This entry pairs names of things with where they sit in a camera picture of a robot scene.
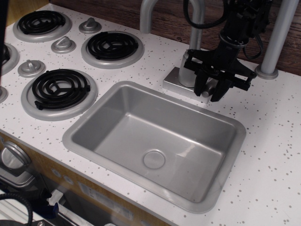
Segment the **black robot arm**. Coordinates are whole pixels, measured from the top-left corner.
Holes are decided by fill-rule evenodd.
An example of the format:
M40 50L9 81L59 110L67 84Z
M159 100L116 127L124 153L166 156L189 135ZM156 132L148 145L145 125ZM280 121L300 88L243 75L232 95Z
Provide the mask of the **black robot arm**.
M217 81L213 88L212 102L219 101L233 87L248 90L256 73L241 64L237 57L245 51L250 39L256 39L259 48L263 48L260 34L265 32L269 24L271 0L225 0L223 15L220 19L208 23L197 24L191 21L188 13L188 1L183 2L183 12L187 22L197 29L208 29L225 23L219 33L220 42L216 49L210 51L188 50L188 59L184 67L195 75L194 93L196 96L206 90L208 80Z

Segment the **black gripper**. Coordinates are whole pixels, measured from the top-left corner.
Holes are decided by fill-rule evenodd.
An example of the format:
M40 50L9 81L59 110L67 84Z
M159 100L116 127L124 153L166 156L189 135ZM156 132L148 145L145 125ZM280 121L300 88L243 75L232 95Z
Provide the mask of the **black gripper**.
M214 50L188 50L188 59L184 67L196 74L194 93L201 96L209 78L218 80L211 102L218 102L233 87L247 91L255 73L241 64L237 57L240 50L246 45L232 44L221 40Z

